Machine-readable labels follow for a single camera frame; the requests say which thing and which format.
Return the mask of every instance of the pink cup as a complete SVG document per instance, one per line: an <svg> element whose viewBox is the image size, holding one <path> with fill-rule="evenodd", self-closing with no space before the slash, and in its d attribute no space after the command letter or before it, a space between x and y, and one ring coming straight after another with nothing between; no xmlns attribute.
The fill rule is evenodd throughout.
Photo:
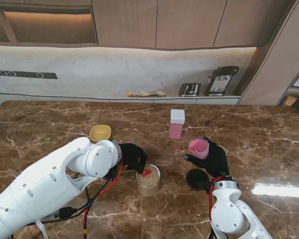
<svg viewBox="0 0 299 239"><path fill-rule="evenodd" d="M193 139L189 143L189 151L195 157L205 159L209 153L209 143L204 138Z"/></svg>

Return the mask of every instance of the grain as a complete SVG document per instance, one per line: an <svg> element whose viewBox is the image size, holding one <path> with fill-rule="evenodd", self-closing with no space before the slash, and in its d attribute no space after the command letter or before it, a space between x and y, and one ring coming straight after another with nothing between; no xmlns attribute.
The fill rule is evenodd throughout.
<svg viewBox="0 0 299 239"><path fill-rule="evenodd" d="M156 168L151 165L146 165L145 169L149 169L151 171L150 174L146 175L145 177L139 175L138 176L138 183L144 186L154 186L159 182L159 175Z"/></svg>

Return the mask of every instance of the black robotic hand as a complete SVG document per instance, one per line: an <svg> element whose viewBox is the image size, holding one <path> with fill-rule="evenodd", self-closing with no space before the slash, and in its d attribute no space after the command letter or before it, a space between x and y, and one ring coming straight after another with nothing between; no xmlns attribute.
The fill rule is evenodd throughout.
<svg viewBox="0 0 299 239"><path fill-rule="evenodd" d="M123 165L127 170L135 169L139 174L143 174L148 156L144 150L133 143L120 144L123 156Z"/></svg>
<svg viewBox="0 0 299 239"><path fill-rule="evenodd" d="M206 169L207 173L216 178L229 175L227 157L222 147L205 138L209 142L209 154L207 158L200 159L193 155L186 154L184 159L193 163L197 167Z"/></svg>

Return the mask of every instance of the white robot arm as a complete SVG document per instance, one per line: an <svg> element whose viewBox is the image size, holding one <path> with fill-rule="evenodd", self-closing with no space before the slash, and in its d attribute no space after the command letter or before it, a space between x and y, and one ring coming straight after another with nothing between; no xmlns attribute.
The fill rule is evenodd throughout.
<svg viewBox="0 0 299 239"><path fill-rule="evenodd" d="M239 239L273 239L251 208L239 200L241 191L236 181L216 182L212 195L217 202L210 223L218 239L226 239L225 234L239 234Z"/></svg>
<svg viewBox="0 0 299 239"><path fill-rule="evenodd" d="M119 145L108 140L92 144L80 137L26 168L0 194L0 239L56 212L85 187L104 177L122 158ZM66 168L81 175L72 179Z"/></svg>

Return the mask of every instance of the yellow bowl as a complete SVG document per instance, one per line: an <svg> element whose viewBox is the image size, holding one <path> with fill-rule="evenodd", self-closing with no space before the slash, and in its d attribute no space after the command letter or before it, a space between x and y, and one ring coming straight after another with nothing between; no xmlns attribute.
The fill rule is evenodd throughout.
<svg viewBox="0 0 299 239"><path fill-rule="evenodd" d="M111 137L111 127L105 124L93 126L90 131L90 139L92 141L100 141Z"/></svg>

